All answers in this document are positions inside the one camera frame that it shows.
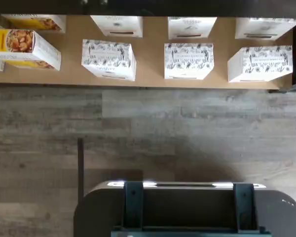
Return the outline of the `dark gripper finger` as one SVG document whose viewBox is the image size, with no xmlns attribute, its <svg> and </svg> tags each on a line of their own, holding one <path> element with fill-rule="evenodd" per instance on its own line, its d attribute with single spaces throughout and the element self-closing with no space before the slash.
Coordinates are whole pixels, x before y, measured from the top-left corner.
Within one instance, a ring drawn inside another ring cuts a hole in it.
<svg viewBox="0 0 296 237">
<path fill-rule="evenodd" d="M 236 229 L 240 234 L 257 233 L 255 189 L 253 184 L 233 185 Z"/>
<path fill-rule="evenodd" d="M 144 185 L 143 182 L 124 183 L 123 227 L 143 226 Z"/>
</svg>

